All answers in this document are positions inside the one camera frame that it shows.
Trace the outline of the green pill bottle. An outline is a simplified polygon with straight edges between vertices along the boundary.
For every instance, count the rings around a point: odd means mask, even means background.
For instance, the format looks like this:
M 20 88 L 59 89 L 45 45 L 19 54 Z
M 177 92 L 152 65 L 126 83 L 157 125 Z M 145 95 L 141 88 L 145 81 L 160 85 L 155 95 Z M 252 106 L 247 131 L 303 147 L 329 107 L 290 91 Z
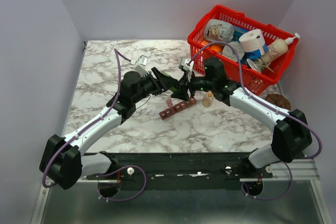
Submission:
M 162 83 L 164 84 L 164 87 L 167 87 L 168 89 L 172 86 L 175 86 L 177 89 L 179 88 L 178 80 L 167 74 L 166 72 L 161 72 L 162 74 Z

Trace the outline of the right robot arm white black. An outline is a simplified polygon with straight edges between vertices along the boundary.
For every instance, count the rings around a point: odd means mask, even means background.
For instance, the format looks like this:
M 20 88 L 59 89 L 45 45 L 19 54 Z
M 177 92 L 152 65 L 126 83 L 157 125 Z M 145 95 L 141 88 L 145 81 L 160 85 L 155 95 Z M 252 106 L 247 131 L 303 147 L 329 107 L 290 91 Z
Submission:
M 204 66 L 205 76 L 197 77 L 192 71 L 193 62 L 183 58 L 179 68 L 184 74 L 171 96 L 188 101 L 196 91 L 211 92 L 216 100 L 249 114 L 271 130 L 272 142 L 243 159 L 241 171 L 246 177 L 255 177 L 268 164 L 292 162 L 312 143 L 302 111 L 288 111 L 253 95 L 227 78 L 224 65 L 217 58 L 207 58 Z

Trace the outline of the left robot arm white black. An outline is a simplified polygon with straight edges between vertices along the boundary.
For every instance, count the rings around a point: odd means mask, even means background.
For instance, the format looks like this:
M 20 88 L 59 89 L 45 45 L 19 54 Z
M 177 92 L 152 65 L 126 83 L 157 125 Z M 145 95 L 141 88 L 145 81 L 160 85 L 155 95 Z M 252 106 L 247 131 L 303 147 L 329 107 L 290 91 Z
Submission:
M 43 179 L 50 178 L 63 189 L 69 189 L 85 176 L 100 174 L 104 179 L 112 179 L 117 171 L 116 158 L 106 152 L 87 156 L 87 150 L 129 119 L 139 101 L 177 85 L 177 79 L 155 67 L 144 77 L 136 71 L 127 72 L 119 80 L 116 95 L 99 114 L 64 137 L 55 134 L 49 138 L 39 166 Z

